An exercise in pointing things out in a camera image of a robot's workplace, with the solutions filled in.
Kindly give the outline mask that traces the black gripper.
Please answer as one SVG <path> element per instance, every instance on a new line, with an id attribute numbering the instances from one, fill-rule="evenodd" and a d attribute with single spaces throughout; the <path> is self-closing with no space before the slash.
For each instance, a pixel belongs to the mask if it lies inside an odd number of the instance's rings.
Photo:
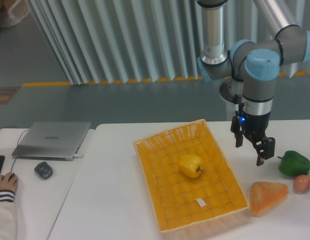
<path id="1" fill-rule="evenodd" d="M 257 153 L 256 165 L 261 166 L 265 160 L 275 155 L 275 138 L 266 136 L 270 113 L 253 115 L 244 110 L 245 104 L 239 104 L 235 116 L 232 118 L 230 131 L 234 133 L 235 147 L 243 145 L 244 137 L 253 143 Z"/>

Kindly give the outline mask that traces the striped white sleeve forearm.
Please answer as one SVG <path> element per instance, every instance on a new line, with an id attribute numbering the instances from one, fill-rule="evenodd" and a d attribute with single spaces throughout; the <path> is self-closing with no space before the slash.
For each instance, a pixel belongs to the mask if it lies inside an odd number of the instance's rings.
<path id="1" fill-rule="evenodd" d="M 15 194 L 0 190 L 0 240 L 15 240 L 17 232 Z"/>

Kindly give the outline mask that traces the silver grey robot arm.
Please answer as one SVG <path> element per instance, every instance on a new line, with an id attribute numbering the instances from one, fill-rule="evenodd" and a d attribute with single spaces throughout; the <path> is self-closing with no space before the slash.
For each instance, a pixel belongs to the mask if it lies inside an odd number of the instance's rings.
<path id="1" fill-rule="evenodd" d="M 205 80 L 224 79 L 220 95 L 235 105 L 230 130 L 236 147 L 249 140 L 262 165 L 275 154 L 276 141 L 266 136 L 276 79 L 281 66 L 310 60 L 310 31 L 303 30 L 283 0 L 257 0 L 271 40 L 243 39 L 225 49 L 225 0 L 200 0 L 203 50 L 197 60 Z"/>

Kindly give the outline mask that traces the person's hand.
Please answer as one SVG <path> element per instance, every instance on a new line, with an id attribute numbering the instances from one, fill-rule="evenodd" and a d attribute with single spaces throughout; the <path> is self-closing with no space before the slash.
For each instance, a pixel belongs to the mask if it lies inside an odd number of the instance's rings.
<path id="1" fill-rule="evenodd" d="M 13 172 L 8 172 L 5 175 L 0 175 L 0 192 L 12 192 L 15 193 L 18 187 L 18 176 L 15 175 L 10 181 L 9 177 Z"/>

